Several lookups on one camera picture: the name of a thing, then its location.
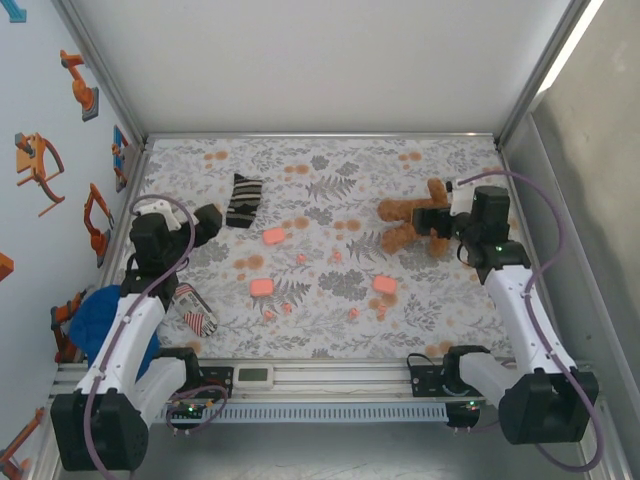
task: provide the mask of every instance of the display screen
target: display screen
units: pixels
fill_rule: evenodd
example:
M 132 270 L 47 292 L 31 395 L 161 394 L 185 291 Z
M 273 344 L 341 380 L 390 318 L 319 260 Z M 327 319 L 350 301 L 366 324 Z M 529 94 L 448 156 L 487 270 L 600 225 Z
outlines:
M 238 374 L 241 382 L 266 382 L 269 370 L 266 368 L 242 368 Z

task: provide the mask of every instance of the gray floor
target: gray floor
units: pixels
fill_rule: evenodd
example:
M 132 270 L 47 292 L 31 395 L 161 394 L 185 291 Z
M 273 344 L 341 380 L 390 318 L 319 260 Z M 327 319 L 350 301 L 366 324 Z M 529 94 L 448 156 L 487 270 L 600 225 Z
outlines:
M 553 449 L 579 463 L 573 445 Z M 63 480 L 98 479 L 64 472 Z M 579 479 L 499 431 L 453 436 L 443 424 L 219 425 L 194 438 L 152 429 L 136 480 Z

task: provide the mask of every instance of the gray leaf pattern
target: gray leaf pattern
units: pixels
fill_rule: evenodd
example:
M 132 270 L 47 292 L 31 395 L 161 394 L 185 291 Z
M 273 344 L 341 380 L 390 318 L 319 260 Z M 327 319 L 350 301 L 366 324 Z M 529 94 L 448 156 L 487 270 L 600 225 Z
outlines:
M 224 213 L 234 173 L 264 181 L 251 228 L 223 226 L 178 273 L 220 319 L 216 334 L 197 337 L 172 307 L 158 328 L 161 344 L 196 345 L 203 358 L 402 358 L 442 354 L 451 344 L 511 355 L 501 319 L 475 272 L 455 259 L 455 247 L 435 260 L 422 239 L 387 255 L 381 236 L 396 224 L 377 215 L 383 198 L 427 196 L 430 177 L 451 180 L 499 166 L 488 137 L 156 140 L 140 194 L 169 195 L 191 211 L 214 203 Z M 515 217 L 511 236 L 518 240 Z M 288 238 L 265 246 L 262 232 L 281 226 Z M 132 252 L 127 241 L 116 280 Z M 373 291 L 376 275 L 397 280 L 395 296 Z M 251 298 L 250 281 L 269 277 L 274 295 Z M 390 302 L 384 317 L 370 307 L 374 300 Z M 349 316 L 353 308 L 359 316 Z

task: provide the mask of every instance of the teddy bear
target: teddy bear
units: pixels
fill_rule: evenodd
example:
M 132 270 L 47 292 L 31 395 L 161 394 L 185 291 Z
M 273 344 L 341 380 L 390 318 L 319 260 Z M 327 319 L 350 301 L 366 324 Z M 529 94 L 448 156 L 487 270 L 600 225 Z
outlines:
M 417 200 L 392 200 L 386 198 L 378 205 L 378 215 L 385 222 L 404 222 L 402 225 L 387 230 L 382 234 L 382 249 L 386 253 L 393 255 L 398 250 L 420 238 L 420 235 L 416 233 L 415 228 L 413 228 L 411 224 L 411 216 L 414 208 L 449 206 L 447 189 L 440 179 L 430 178 L 427 181 L 427 188 L 429 189 L 431 198 L 421 198 Z M 432 257 L 442 257 L 447 253 L 449 239 L 438 238 L 434 229 L 431 229 L 430 238 L 431 241 L 428 250 Z

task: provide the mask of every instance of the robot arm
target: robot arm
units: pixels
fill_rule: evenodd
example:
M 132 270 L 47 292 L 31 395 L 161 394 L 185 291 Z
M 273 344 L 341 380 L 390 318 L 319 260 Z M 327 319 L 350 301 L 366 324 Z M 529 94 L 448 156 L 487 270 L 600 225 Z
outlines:
M 544 340 L 593 404 L 598 383 L 591 372 L 580 372 L 555 334 L 535 285 L 531 262 L 518 243 L 509 240 L 509 195 L 505 188 L 481 185 L 453 190 L 451 207 L 416 209 L 413 225 L 420 234 L 431 229 L 454 237 L 468 252 L 468 263 L 502 317 L 516 357 L 517 370 L 498 363 L 479 346 L 452 347 L 443 359 L 448 391 L 473 387 L 498 408 L 500 426 L 513 444 L 576 442 L 584 435 L 589 414 L 577 391 L 551 358 L 532 323 L 530 300 Z
M 148 296 L 140 297 L 180 260 L 190 240 L 188 224 L 170 221 L 169 228 L 166 216 L 173 217 L 170 208 L 145 211 L 148 213 L 139 214 L 132 224 L 129 236 L 136 250 L 132 256 L 136 267 L 132 268 L 133 261 L 129 262 L 120 286 L 116 317 L 102 348 L 76 391 L 57 395 L 51 407 L 66 470 L 96 469 L 83 425 L 89 398 L 94 398 L 90 417 L 92 443 L 104 467 L 135 470 L 146 454 L 149 427 L 163 405 L 176 391 L 199 386 L 198 360 L 190 348 L 164 349 L 136 381 L 147 345 L 178 285 L 176 274 L 158 283 Z M 200 246 L 217 235 L 222 215 L 215 206 L 206 205 L 194 216 L 198 220 L 195 245 Z M 138 302 L 137 307 L 130 312 L 134 302 Z

